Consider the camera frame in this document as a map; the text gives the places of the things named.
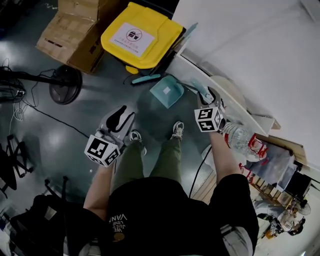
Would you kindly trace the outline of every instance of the yellow trash bin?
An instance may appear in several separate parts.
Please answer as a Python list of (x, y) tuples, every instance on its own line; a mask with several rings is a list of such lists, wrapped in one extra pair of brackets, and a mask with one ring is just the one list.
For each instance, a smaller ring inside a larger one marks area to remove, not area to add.
[(130, 2), (104, 31), (101, 44), (107, 52), (129, 66), (141, 70), (152, 69), (183, 30), (181, 25), (167, 16)]

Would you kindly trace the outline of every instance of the sneaker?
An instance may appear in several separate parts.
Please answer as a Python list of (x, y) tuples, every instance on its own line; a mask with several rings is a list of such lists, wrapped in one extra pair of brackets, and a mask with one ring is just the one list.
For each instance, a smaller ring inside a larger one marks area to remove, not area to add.
[[(137, 130), (132, 130), (130, 132), (130, 141), (139, 141), (142, 144), (142, 137), (140, 132), (138, 132)], [(145, 156), (147, 154), (147, 149), (145, 146), (143, 146), (142, 149), (142, 154)]]
[(182, 135), (184, 133), (185, 124), (183, 122), (176, 122), (173, 126), (173, 134), (172, 138), (178, 138), (180, 141), (182, 140)]

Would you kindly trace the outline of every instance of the cardboard box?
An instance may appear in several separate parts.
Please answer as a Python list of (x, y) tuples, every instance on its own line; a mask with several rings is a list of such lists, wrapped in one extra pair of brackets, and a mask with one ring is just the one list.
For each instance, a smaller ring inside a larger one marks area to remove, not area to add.
[(126, 8), (125, 0), (58, 0), (59, 11), (36, 48), (57, 61), (91, 74), (105, 51), (100, 37)]
[(295, 156), (295, 160), (297, 162), (299, 162), (303, 165), (308, 164), (305, 148), (303, 145), (300, 145), (298, 143), (295, 143), (295, 142), (292, 142), (289, 140), (285, 140), (283, 138), (274, 137), (274, 136), (265, 137), (263, 135), (257, 134), (256, 138), (261, 141), (268, 142), (270, 144), (274, 144), (276, 146), (279, 146), (280, 148), (292, 150), (292, 152)]

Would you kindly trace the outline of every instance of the metal stand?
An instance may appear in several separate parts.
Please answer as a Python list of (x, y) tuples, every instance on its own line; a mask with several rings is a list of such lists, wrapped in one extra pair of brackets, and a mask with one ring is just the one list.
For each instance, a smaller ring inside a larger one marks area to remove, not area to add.
[(50, 96), (54, 102), (66, 105), (74, 101), (82, 86), (82, 74), (73, 67), (62, 65), (57, 68), (51, 78), (0, 69), (1, 80), (22, 79), (50, 84)]
[[(7, 137), (8, 145), (6, 146), (6, 151), (2, 150), (2, 146), (0, 144), (0, 150), (2, 154), (5, 156), (4, 159), (7, 161), (5, 166), (10, 167), (10, 168), (6, 167), (1, 173), (1, 179), (5, 182), (5, 185), (2, 188), (0, 188), (0, 191), (4, 194), (6, 198), (8, 198), (7, 194), (5, 193), (7, 188), (11, 188), (13, 190), (17, 189), (17, 181), (16, 181), (14, 169), (16, 170), (19, 178), (23, 178), (24, 176), (26, 176), (27, 173), (33, 172), (32, 167), (27, 168), (26, 166), (27, 155), (26, 155), (25, 143), (23, 141), (19, 142), (15, 150), (13, 151), (13, 148), (11, 147), (11, 140), (13, 140), (13, 138), (14, 136), (12, 134)], [(21, 153), (20, 155), (22, 157), (23, 163), (18, 161), (17, 157), (18, 157), (19, 151)], [(18, 167), (23, 169), (24, 172), (20, 173)]]

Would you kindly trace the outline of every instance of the gray floor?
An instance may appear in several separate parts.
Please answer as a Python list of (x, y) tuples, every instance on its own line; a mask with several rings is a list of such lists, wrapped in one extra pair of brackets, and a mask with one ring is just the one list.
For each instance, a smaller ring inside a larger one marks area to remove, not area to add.
[[(46, 2), (40, 1), (0, 41), (0, 61), (8, 58), (14, 71), (37, 75), (43, 70), (61, 65), (35, 48), (42, 31), (57, 11), (47, 8), (44, 3)], [(44, 83), (39, 83), (33, 91), (39, 110), (77, 127), (88, 135), (95, 132), (101, 118), (108, 111), (121, 105), (127, 105), (135, 111), (134, 127), (141, 132), (148, 149), (143, 160), (146, 176), (156, 162), (161, 142), (166, 139), (166, 135), (171, 134), (172, 125), (177, 120), (183, 121), (185, 132), (182, 140), (182, 186), (189, 194), (202, 161), (201, 152), (209, 144), (207, 135), (200, 133), (194, 120), (193, 110), (197, 108), (195, 95), (186, 91), (175, 105), (166, 109), (149, 92), (152, 83), (138, 87), (123, 85), (128, 75), (122, 63), (106, 54), (94, 75), (83, 74), (83, 88), (73, 103), (54, 103), (50, 98), (48, 85)], [(30, 102), (30, 91), (34, 83), (23, 83), (28, 92), (27, 100)], [(0, 105), (0, 141), (4, 145), (9, 134), (12, 113), (12, 104)], [(50, 178), (53, 184), (59, 186), (62, 176), (66, 175), (70, 180), (68, 193), (80, 198), (85, 196), (97, 169), (97, 165), (84, 155), (87, 143), (85, 137), (30, 107), (26, 109), (23, 121), (13, 119), (11, 133), (19, 141), (26, 143), (29, 160), (35, 168), (32, 174), (27, 174), (22, 179), (17, 178), (16, 191), (7, 189), (9, 198), (19, 211), (28, 208), (34, 196), (45, 190), (45, 178)], [(210, 168), (205, 165), (195, 187), (204, 181), (209, 172)]]

